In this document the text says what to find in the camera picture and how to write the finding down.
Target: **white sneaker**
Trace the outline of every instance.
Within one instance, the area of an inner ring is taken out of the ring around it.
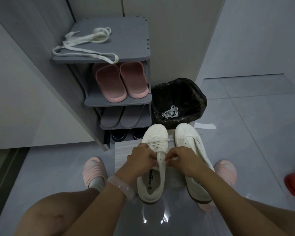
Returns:
[[[203,162],[214,171],[203,146],[198,132],[189,124],[181,123],[175,130],[175,143],[177,147],[185,146],[191,148]],[[185,177],[190,197],[197,203],[208,204],[212,201],[211,196],[202,185],[193,178]]]
[[[142,143],[148,144],[157,154],[157,164],[137,179],[139,197],[147,204],[156,203],[162,195],[166,170],[165,156],[169,141],[167,130],[161,124],[150,126],[142,138]]]

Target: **gray tile floor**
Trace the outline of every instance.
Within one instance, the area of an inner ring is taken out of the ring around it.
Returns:
[[[234,164],[234,188],[242,196],[295,210],[283,183],[295,172],[295,86],[284,75],[264,75],[205,79],[200,88],[208,106],[197,122],[217,127],[198,130],[212,164]],[[95,143],[31,148],[1,214],[0,235],[12,235],[41,198],[85,189],[82,169],[92,156],[101,156],[108,175],[114,173],[114,145],[107,152]],[[184,188],[166,190],[152,206],[138,199],[125,205],[115,235],[151,234],[231,235],[219,212],[205,214]]]

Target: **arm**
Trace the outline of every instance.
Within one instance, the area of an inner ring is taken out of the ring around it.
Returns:
[[[127,157],[127,162],[115,173],[128,185],[147,173],[156,164],[156,154],[140,143]],[[77,221],[64,233],[67,235],[113,235],[126,196],[111,183],[90,204]]]
[[[203,185],[234,236],[287,236],[207,167],[191,148],[172,148],[165,160],[169,166]]]

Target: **hand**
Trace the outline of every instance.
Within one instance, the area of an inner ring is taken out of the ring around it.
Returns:
[[[132,184],[139,176],[149,172],[156,163],[156,153],[146,143],[140,143],[132,149],[131,155],[127,156],[126,163],[115,175],[125,180],[126,183]]]
[[[166,154],[165,161],[187,177],[196,178],[199,171],[207,167],[205,163],[188,147],[173,147]]]

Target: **paper scrap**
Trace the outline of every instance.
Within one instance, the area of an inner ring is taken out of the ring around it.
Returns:
[[[216,129],[216,126],[213,123],[203,124],[203,123],[194,123],[194,128],[201,128],[201,129]]]

